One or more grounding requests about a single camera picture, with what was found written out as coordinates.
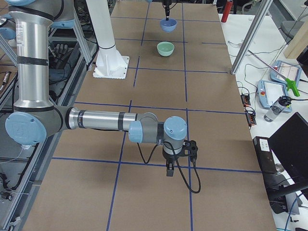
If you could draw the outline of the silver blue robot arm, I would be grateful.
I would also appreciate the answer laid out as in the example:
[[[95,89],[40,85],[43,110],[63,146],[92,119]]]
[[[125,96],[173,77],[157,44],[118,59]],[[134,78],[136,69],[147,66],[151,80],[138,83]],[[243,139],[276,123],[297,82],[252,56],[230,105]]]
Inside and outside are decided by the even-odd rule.
[[[49,99],[48,31],[51,26],[74,27],[73,1],[11,0],[8,4],[15,21],[19,78],[19,98],[5,122],[8,135],[19,144],[34,145],[66,129],[126,131],[132,142],[161,145],[167,175],[172,176],[187,149],[187,125],[181,117],[159,122],[152,113],[79,110]]]

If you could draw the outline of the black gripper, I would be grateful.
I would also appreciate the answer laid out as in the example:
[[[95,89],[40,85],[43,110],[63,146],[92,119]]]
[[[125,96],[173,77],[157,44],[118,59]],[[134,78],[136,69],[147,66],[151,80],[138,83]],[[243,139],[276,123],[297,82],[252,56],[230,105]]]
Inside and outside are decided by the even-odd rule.
[[[162,0],[162,4],[165,7],[166,20],[169,20],[169,7],[172,4],[172,0]]]
[[[168,154],[165,150],[162,150],[163,157],[166,159],[166,176],[173,177],[175,161],[180,157],[180,154]]]

